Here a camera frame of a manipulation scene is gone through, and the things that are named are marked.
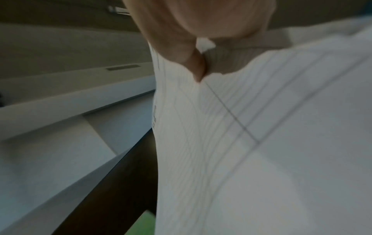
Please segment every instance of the vent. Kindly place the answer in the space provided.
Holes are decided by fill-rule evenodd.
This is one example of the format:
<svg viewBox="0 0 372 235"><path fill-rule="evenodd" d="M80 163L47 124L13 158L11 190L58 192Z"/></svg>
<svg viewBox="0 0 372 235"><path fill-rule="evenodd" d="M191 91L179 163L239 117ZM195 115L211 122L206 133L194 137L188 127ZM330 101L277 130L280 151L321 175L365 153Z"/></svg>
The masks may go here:
<svg viewBox="0 0 372 235"><path fill-rule="evenodd" d="M111 68L106 68L108 71L115 71L115 70L122 70L122 69L132 69L132 68L138 68L139 65L122 65L122 66L116 66Z"/></svg>

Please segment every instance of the hand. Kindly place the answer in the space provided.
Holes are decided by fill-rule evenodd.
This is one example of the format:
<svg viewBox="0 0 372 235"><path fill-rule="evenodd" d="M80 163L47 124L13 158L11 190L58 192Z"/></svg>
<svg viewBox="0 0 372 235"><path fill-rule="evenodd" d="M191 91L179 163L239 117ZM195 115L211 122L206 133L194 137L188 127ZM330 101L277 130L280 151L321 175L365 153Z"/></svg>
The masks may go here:
<svg viewBox="0 0 372 235"><path fill-rule="evenodd" d="M207 72L196 38L242 38L266 29L275 0L123 0L150 44L200 82Z"/></svg>

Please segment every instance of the white paper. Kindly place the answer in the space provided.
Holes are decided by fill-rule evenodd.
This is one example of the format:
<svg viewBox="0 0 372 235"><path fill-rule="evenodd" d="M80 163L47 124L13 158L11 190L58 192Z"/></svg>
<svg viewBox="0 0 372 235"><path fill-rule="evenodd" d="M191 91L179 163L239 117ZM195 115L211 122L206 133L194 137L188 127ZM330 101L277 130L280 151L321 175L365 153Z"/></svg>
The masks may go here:
<svg viewBox="0 0 372 235"><path fill-rule="evenodd" d="M152 49L156 234L370 234L370 22L199 41L201 84Z"/></svg>

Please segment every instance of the sheet of paper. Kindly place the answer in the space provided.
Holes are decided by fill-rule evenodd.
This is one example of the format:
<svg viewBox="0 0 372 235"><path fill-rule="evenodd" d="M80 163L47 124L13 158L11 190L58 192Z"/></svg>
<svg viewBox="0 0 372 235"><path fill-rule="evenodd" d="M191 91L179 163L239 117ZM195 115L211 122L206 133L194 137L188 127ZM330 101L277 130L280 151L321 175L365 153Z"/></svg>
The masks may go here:
<svg viewBox="0 0 372 235"><path fill-rule="evenodd" d="M200 84L151 49L156 234L372 231L372 42L344 23L276 31L285 49L200 41Z"/></svg>

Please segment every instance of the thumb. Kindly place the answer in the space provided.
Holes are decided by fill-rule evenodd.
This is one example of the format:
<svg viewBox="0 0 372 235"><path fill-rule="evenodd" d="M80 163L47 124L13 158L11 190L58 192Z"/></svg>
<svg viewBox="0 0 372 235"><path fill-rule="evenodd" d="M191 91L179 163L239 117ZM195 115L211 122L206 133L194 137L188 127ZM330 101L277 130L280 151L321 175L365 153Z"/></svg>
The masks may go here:
<svg viewBox="0 0 372 235"><path fill-rule="evenodd" d="M196 82L201 82L207 72L205 58L196 48L191 56L185 62L182 62L181 65L185 66L194 75Z"/></svg>

